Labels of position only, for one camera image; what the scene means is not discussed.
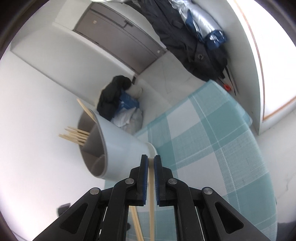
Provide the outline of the grey utensil holder cup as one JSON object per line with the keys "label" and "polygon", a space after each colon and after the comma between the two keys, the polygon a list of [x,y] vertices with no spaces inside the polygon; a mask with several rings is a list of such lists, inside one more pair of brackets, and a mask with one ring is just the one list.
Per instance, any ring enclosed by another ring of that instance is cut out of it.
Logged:
{"label": "grey utensil holder cup", "polygon": [[91,118],[83,112],[78,129],[89,133],[79,149],[86,168],[96,178],[118,182],[140,165],[142,155],[149,158],[157,155],[152,144],[139,140],[98,114]]}

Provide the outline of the wooden chopstick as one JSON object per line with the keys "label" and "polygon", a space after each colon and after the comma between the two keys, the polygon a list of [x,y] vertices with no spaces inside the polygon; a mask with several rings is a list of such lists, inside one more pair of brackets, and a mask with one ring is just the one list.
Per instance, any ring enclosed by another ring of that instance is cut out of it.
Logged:
{"label": "wooden chopstick", "polygon": [[140,227],[140,222],[139,222],[136,207],[135,206],[130,206],[130,212],[132,214],[132,220],[133,220],[137,240],[144,241],[144,237],[143,237],[143,234],[142,234],[142,229]]}
{"label": "wooden chopstick", "polygon": [[61,133],[59,134],[59,137],[67,141],[73,142],[75,144],[78,144],[80,146],[84,146],[90,136],[90,132],[86,132],[71,126],[65,128],[65,131],[67,133]]}
{"label": "wooden chopstick", "polygon": [[150,235],[150,241],[154,241],[154,160],[153,158],[149,158],[148,191],[149,191],[149,235]]}

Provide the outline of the wooden chopstick on table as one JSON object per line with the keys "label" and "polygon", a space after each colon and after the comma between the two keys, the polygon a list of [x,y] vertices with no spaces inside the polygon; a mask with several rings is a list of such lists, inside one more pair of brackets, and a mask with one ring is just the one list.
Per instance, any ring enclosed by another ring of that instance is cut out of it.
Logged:
{"label": "wooden chopstick on table", "polygon": [[130,206],[130,212],[132,214],[132,220],[133,220],[137,240],[144,241],[144,237],[143,237],[143,234],[142,234],[142,229],[140,227],[140,222],[139,222],[136,207],[135,206]]}

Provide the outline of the teal checked tablecloth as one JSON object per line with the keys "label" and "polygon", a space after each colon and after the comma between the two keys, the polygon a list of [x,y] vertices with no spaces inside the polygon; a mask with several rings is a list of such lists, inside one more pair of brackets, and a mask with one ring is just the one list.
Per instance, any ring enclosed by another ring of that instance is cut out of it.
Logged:
{"label": "teal checked tablecloth", "polygon": [[193,188],[213,188],[275,240],[276,198],[251,124],[241,105],[208,81],[135,136],[156,148],[175,178]]}

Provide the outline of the wooden chopstick in holder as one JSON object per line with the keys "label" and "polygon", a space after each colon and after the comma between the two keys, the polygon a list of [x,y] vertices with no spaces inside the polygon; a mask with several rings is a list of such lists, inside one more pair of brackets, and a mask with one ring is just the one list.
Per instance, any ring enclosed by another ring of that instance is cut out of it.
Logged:
{"label": "wooden chopstick in holder", "polygon": [[90,132],[86,132],[71,126],[65,128],[65,131],[67,133],[61,133],[59,134],[59,137],[67,141],[73,142],[75,144],[78,144],[80,146],[84,146],[90,136]]}

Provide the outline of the white plastic bags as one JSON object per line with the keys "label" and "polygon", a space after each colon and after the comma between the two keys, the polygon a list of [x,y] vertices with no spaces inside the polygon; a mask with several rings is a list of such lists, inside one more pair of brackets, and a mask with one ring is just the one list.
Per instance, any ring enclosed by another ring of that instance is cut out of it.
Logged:
{"label": "white plastic bags", "polygon": [[123,131],[134,135],[142,128],[142,111],[139,108],[123,108],[112,118],[111,122]]}

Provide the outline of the black clothes pile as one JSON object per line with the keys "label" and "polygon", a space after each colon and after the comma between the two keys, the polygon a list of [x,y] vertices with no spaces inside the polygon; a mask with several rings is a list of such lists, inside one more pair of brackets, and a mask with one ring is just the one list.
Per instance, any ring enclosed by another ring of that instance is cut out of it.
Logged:
{"label": "black clothes pile", "polygon": [[111,121],[118,109],[121,91],[129,89],[131,85],[132,82],[129,78],[122,75],[115,76],[101,91],[96,108],[98,113],[103,118]]}

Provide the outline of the blue box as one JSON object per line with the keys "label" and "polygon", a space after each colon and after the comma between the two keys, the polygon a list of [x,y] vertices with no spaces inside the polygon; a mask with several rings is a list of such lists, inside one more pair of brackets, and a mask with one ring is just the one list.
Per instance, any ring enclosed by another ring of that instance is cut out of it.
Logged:
{"label": "blue box", "polygon": [[119,106],[117,111],[121,111],[122,109],[131,109],[131,108],[139,108],[138,100],[132,98],[125,91],[121,91],[121,95],[119,97]]}

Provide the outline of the black coat hanging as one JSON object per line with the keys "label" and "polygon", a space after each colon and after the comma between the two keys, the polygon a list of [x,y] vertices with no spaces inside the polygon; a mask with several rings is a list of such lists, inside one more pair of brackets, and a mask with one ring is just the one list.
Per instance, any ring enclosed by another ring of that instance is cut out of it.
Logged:
{"label": "black coat hanging", "polygon": [[142,14],[160,41],[195,77],[208,81],[224,78],[227,58],[220,48],[209,50],[189,28],[169,1],[139,1]]}

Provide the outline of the grey door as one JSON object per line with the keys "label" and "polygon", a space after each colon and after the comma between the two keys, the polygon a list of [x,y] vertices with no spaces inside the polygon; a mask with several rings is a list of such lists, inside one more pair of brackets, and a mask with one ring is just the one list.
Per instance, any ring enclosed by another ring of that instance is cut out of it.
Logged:
{"label": "grey door", "polygon": [[165,49],[131,20],[102,3],[93,3],[74,31],[110,53],[135,73],[142,73]]}

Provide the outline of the silver folded umbrella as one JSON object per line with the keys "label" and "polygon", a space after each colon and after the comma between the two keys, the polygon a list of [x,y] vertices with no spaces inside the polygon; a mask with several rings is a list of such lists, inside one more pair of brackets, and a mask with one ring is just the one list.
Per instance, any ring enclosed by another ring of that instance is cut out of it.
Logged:
{"label": "silver folded umbrella", "polygon": [[218,49],[227,42],[227,37],[214,18],[193,1],[169,1],[178,11],[187,28],[207,46]]}

